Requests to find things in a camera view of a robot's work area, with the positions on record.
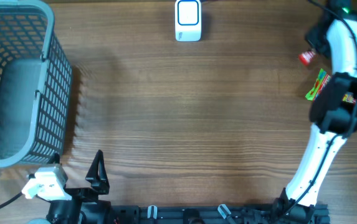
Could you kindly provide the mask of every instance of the wood grain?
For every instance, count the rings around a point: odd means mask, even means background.
[[[173,2],[51,4],[55,32],[74,66],[62,163],[68,186],[97,150],[114,205],[271,202],[308,142],[320,68],[303,67],[304,33],[320,10],[305,1],[203,4],[202,41],[174,39]],[[0,203],[36,166],[0,170]],[[341,150],[319,201],[332,223],[357,223],[357,133]],[[48,205],[20,198],[0,223],[43,218]]]

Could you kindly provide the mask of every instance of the black bracket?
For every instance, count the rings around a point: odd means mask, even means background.
[[[109,180],[105,169],[105,162],[103,161],[103,152],[101,150],[98,150],[95,155],[90,169],[85,176],[85,180],[91,183],[91,188],[99,195],[109,194]]]
[[[198,210],[187,208],[184,210],[183,224],[205,224]]]
[[[60,155],[58,153],[52,155],[52,157],[49,158],[47,164],[60,164]]]
[[[286,194],[286,189],[283,188],[280,197],[276,198],[274,204],[272,205],[271,220],[276,220],[278,217],[282,217],[282,219],[286,222],[302,224],[307,224],[310,223],[310,221],[313,221],[312,218],[315,213],[315,207],[313,205],[308,207],[297,204],[288,214],[283,214],[283,212],[287,211],[287,209],[294,203],[295,201],[293,199],[289,200]]]
[[[352,93],[355,104],[343,102],[343,97]],[[348,73],[335,73],[322,89],[310,110],[310,121],[321,133],[331,131],[348,138],[357,131],[357,78]]]

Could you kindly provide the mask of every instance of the white clip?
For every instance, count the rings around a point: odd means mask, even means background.
[[[32,199],[36,195],[49,201],[72,199],[64,190],[67,175],[60,164],[41,167],[34,176],[35,178],[30,179],[22,189],[27,199]]]

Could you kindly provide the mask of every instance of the black cable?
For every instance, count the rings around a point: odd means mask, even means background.
[[[87,216],[85,215],[85,213],[83,211],[80,211],[80,214],[82,215],[81,224],[87,224]]]
[[[14,202],[16,199],[18,199],[20,196],[22,196],[23,193],[19,192],[17,195],[15,195],[13,198],[9,199],[8,201],[0,204],[0,209],[4,208],[5,206],[9,205],[10,203]]]
[[[290,206],[288,209],[286,209],[286,211],[284,211],[281,216],[279,216],[278,218],[276,218],[273,222],[271,222],[271,224],[276,223],[277,221],[279,221],[281,218],[283,218],[287,213],[289,213],[290,211],[292,211],[292,209],[304,198],[304,196],[306,196],[306,194],[310,191],[310,189],[314,186],[315,181],[317,180],[318,176],[320,175],[320,172],[322,170],[323,164],[325,163],[326,157],[328,157],[328,153],[330,148],[332,147],[332,144],[334,143],[335,139],[340,136],[339,134],[336,134],[331,141],[328,143],[328,147],[326,147],[326,151],[322,157],[321,163],[318,166],[318,170],[314,175],[314,178],[310,181],[310,185],[308,185],[307,189],[301,194],[301,196],[293,203],[292,206]]]
[[[356,50],[356,54],[357,54],[357,39],[356,39],[354,31],[351,29],[350,25],[348,25],[348,23],[342,17],[340,17],[337,13],[333,12],[329,8],[325,7],[324,5],[322,5],[322,4],[318,3],[318,2],[315,2],[314,0],[307,0],[307,1],[309,3],[315,5],[315,6],[320,7],[321,9],[325,10],[326,12],[329,12],[330,14],[335,16],[338,20],[340,20],[345,25],[345,27],[349,30],[349,32],[351,34],[351,38],[353,38],[353,41],[354,41],[354,44],[355,44],[355,50]]]
[[[38,198],[38,199],[40,199],[40,200],[43,200],[43,201],[45,201],[45,202],[51,203],[51,201],[48,201],[48,200],[46,200],[46,199],[44,199],[44,198],[42,198],[42,197],[40,197],[40,196],[38,196],[38,195],[36,195],[36,198]]]
[[[357,55],[357,39],[356,39],[356,36],[355,36],[355,33],[354,31],[351,29],[350,25],[348,25],[348,23],[342,18],[340,17],[337,13],[333,12],[332,10],[330,10],[329,8],[321,5],[320,3],[318,2],[315,2],[314,0],[307,0],[308,2],[310,2],[311,4],[315,5],[315,6],[318,6],[320,7],[321,9],[325,10],[326,12],[329,12],[330,14],[332,14],[333,16],[335,16],[339,21],[341,21],[345,27],[349,30],[350,34],[351,34],[351,37],[353,38],[353,41],[354,41],[354,45],[355,45],[355,49],[356,49],[356,55]],[[355,105],[355,109],[353,110],[352,114],[351,114],[351,118],[350,118],[350,125],[349,125],[349,128],[347,130],[347,135],[350,134],[350,128],[351,128],[351,124],[353,123],[353,120],[355,119],[355,115],[356,115],[356,111],[357,111],[357,103]],[[307,187],[307,189],[302,193],[302,195],[293,203],[292,206],[290,206],[288,209],[286,209],[286,211],[284,211],[281,216],[279,216],[278,218],[276,218],[273,222],[271,223],[276,223],[277,221],[279,221],[282,217],[284,217],[287,213],[289,213],[303,198],[304,196],[306,196],[306,194],[310,191],[310,189],[314,186],[315,184],[315,181],[316,179],[318,178],[318,176],[320,175],[320,172],[321,172],[321,169],[322,169],[322,166],[323,164],[325,163],[325,159],[326,157],[328,156],[328,153],[329,153],[329,150],[334,142],[334,140],[339,136],[339,134],[336,134],[332,140],[329,142],[329,145],[328,147],[326,148],[326,151],[325,151],[325,154],[322,158],[322,161],[318,167],[318,170],[317,172],[315,173],[315,176],[313,178],[313,180],[310,182],[310,185]]]

